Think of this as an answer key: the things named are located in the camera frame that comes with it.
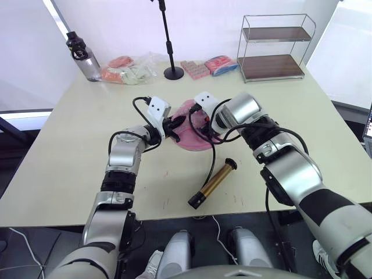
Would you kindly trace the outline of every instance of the metal shelf rack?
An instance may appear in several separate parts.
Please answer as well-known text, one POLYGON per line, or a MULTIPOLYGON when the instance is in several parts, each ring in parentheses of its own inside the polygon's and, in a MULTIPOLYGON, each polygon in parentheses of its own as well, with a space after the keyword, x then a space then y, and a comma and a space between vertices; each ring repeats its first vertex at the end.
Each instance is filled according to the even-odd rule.
POLYGON ((303 78, 305 74, 300 65, 315 30, 316 24, 307 14, 244 16, 237 62, 240 65, 245 82, 303 78), (282 24, 283 26, 267 26, 270 24, 282 24), (272 51, 266 51, 263 55, 262 53, 261 55, 250 55, 247 52, 249 44, 266 43, 266 49, 272 49, 273 43, 278 42, 282 43, 282 53, 276 52, 273 55, 272 51), (296 44, 301 43, 306 44, 306 46, 301 45, 299 48, 300 54, 294 55, 294 49, 297 49, 295 48, 296 44))

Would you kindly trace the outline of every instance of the gold cylinder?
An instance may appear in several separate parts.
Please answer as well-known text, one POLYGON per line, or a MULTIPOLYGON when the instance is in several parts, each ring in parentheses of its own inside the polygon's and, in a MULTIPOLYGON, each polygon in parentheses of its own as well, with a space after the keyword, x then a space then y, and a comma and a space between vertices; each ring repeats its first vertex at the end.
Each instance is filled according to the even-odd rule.
POLYGON ((208 197, 214 189, 228 176, 228 174, 234 170, 230 164, 225 164, 218 173, 216 173, 211 180, 200 190, 205 197, 208 197))

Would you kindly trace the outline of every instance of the wooden shelf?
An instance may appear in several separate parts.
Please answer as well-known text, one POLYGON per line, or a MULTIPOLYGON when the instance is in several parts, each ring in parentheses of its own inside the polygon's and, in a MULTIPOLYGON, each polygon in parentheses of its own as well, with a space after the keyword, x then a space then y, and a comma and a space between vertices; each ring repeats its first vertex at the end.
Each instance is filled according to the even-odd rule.
POLYGON ((246 42, 308 42, 312 39, 302 27, 243 28, 243 34, 246 42))
POLYGON ((289 54, 240 57, 238 63, 246 82, 303 78, 305 75, 289 54))

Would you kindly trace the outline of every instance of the white table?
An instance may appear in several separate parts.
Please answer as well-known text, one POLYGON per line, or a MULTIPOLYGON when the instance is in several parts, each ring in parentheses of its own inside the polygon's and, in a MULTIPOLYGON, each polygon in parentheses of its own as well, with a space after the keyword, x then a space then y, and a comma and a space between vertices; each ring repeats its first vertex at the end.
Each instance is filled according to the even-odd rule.
MULTIPOLYGON (((173 106, 172 114, 201 91, 209 91, 221 101, 241 91, 250 92, 282 127, 304 138, 327 187, 356 202, 372 201, 372 160, 326 94, 304 71, 303 80, 244 84, 240 72, 235 71, 196 81, 187 74, 177 81, 159 77, 152 85, 138 86, 91 83, 79 74, 0 199, 0 226, 85 224, 105 174, 110 135, 144 124, 131 100, 159 96, 173 106)), ((216 150, 215 170, 227 157, 238 163, 238 169, 198 210, 187 200, 205 180, 211 150, 189 152, 167 139, 158 149, 143 154, 134 191, 137 217, 147 220, 264 211, 262 166, 247 144, 239 140, 216 150)), ((289 209, 272 197, 270 208, 289 209)))

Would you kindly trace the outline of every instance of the black stand base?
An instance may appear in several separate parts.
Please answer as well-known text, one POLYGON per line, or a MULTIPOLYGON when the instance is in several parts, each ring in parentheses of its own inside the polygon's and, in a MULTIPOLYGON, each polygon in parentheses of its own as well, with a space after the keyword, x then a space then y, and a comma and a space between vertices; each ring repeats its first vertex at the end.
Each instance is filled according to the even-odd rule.
POLYGON ((165 69, 164 76, 169 80, 179 80, 181 77, 184 76, 184 71, 180 67, 174 67, 175 71, 172 71, 172 68, 169 67, 165 69))

